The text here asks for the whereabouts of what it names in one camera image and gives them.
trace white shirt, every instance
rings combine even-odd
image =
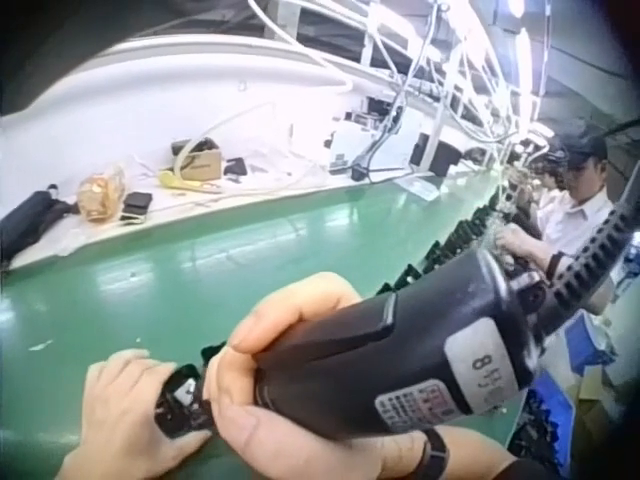
[[[555,202],[560,195],[562,195],[562,192],[557,188],[554,188],[553,190],[543,188],[540,193],[540,200],[538,201],[538,209],[541,210],[549,206],[551,203]]]
[[[606,188],[580,206],[576,206],[569,192],[561,192],[538,211],[542,240],[556,250],[575,255],[607,218],[612,208]]]

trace black cap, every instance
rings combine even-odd
[[[581,168],[590,158],[606,160],[607,142],[601,135],[564,135],[550,142],[545,159],[558,167]]]

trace black bag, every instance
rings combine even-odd
[[[0,220],[0,269],[9,267],[13,258],[31,245],[74,208],[55,198],[58,187],[31,194]]]

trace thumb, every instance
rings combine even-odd
[[[211,432],[208,430],[190,432],[182,437],[176,438],[170,443],[170,458],[172,458],[175,461],[175,465],[177,465],[189,455],[199,450],[200,447],[202,447],[202,445],[204,445],[210,438]]]
[[[274,412],[234,405],[226,396],[221,397],[215,412],[222,438],[267,478],[344,478],[349,469],[358,470],[347,448]]]

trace worker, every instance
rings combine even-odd
[[[558,196],[565,190],[564,182],[559,178],[558,167],[551,162],[545,162],[542,166],[540,175],[541,190],[535,201],[537,210],[543,210],[545,207],[553,204]]]
[[[335,274],[320,273],[289,285],[262,300],[209,363],[204,392],[219,434],[253,469],[285,480],[555,478],[535,462],[516,459],[493,440],[464,428],[437,427],[449,460],[444,476],[429,476],[425,472],[433,460],[423,433],[329,441],[254,406],[252,355],[294,323],[318,321],[358,301],[353,287]],[[174,369],[175,364],[151,360],[142,350],[118,352],[92,365],[80,445],[66,457],[57,478],[153,478],[198,450],[209,433],[170,440],[154,421],[155,403]]]
[[[556,194],[544,208],[532,208],[541,239],[509,224],[496,234],[496,244],[514,256],[526,259],[553,280],[571,263],[613,204],[607,196],[607,146],[598,136],[560,138],[566,163],[566,190]],[[599,315],[613,296],[614,283],[607,281],[591,299],[587,311]]]

